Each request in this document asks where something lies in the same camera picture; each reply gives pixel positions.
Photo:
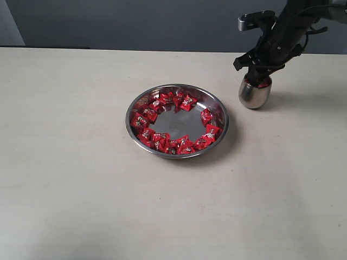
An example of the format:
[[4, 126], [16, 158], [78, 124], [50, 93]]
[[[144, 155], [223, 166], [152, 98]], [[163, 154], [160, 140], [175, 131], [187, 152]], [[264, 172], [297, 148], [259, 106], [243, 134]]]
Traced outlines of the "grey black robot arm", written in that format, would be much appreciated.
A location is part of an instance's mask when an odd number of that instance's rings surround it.
[[246, 80], [258, 86], [303, 53], [306, 48], [300, 44], [303, 37], [327, 31], [327, 27], [313, 28], [320, 19], [345, 24], [346, 1], [287, 1], [279, 15], [272, 10], [242, 15], [238, 30], [261, 29], [262, 36], [253, 49], [234, 60], [234, 68], [237, 71], [247, 68]]

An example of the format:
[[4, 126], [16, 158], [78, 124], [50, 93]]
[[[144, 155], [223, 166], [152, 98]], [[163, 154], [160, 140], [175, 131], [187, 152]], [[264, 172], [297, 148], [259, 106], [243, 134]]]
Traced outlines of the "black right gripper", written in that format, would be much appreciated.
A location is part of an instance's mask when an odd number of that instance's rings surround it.
[[234, 60], [235, 70], [247, 67], [248, 83], [252, 86], [262, 84], [271, 74], [285, 67], [303, 36], [325, 32], [324, 27], [313, 29], [324, 8], [325, 1], [287, 1], [275, 24], [257, 46]]

